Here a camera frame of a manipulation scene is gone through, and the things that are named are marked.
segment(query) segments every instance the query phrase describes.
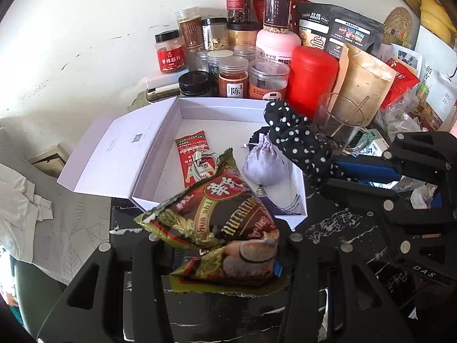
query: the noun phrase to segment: pink lid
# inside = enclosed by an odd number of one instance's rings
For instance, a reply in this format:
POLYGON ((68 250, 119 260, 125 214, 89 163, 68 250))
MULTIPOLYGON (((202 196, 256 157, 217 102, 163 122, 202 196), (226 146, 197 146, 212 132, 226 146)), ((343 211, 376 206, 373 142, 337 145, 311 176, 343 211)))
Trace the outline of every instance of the pink lid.
POLYGON ((278 50, 292 51, 296 47, 301 46, 302 41, 293 32, 273 33, 262 29, 257 34, 255 45, 258 47, 266 46, 278 50))

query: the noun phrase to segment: qr code on box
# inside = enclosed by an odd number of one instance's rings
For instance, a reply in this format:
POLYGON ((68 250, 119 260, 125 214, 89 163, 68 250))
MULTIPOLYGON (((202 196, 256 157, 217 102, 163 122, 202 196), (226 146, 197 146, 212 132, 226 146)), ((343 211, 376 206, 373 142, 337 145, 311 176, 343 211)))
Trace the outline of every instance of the qr code on box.
POLYGON ((137 134, 132 140, 132 143, 139 142, 141 139, 142 134, 137 134))

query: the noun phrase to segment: red canister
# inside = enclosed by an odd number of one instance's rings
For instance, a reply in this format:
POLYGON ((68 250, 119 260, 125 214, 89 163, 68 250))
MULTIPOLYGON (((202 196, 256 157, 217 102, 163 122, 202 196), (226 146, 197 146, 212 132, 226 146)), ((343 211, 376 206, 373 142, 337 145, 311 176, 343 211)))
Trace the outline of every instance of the red canister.
POLYGON ((286 100, 298 113, 314 117, 319 96, 332 91, 338 75, 338 61, 314 47, 297 47, 292 52, 286 100))

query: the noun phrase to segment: stirring stick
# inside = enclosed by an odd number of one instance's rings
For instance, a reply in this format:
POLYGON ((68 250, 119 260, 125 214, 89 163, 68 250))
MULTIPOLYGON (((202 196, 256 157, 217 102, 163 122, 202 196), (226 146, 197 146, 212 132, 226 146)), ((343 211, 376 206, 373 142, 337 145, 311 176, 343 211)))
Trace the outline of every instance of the stirring stick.
MULTIPOLYGON (((360 104, 357 106, 357 108, 355 109, 355 111, 353 112, 353 114, 350 115, 349 118, 348 118, 346 121, 344 121, 344 123, 349 122, 349 120, 350 120, 352 117, 354 117, 354 116, 356 115, 356 113, 363 107, 363 105, 369 100, 369 98, 370 98, 370 96, 367 95, 367 96, 365 97, 365 99, 362 100, 362 102, 360 102, 360 104)), ((334 136, 337 132, 339 132, 340 129, 341 129, 342 127, 343 127, 343 124, 341 124, 341 125, 332 133, 332 135, 330 135, 330 138, 333 138, 333 136, 334 136)))

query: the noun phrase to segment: black lid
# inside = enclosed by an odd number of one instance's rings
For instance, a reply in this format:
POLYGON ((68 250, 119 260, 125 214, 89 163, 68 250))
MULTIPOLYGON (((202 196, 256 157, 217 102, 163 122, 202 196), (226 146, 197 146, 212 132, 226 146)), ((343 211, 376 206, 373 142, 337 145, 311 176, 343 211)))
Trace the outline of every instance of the black lid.
POLYGON ((168 40, 173 40, 179 37, 179 31, 177 29, 173 29, 173 31, 166 31, 162 33, 158 33, 155 35, 155 42, 164 42, 168 40))
POLYGON ((215 25, 217 23, 227 23, 227 18, 206 18, 202 19, 203 25, 215 25))
POLYGON ((179 90, 184 95, 198 96, 210 89, 209 73, 205 71, 191 71, 181 75, 178 79, 179 90))
POLYGON ((232 31, 260 31, 262 26, 257 22, 227 23, 227 28, 232 31))

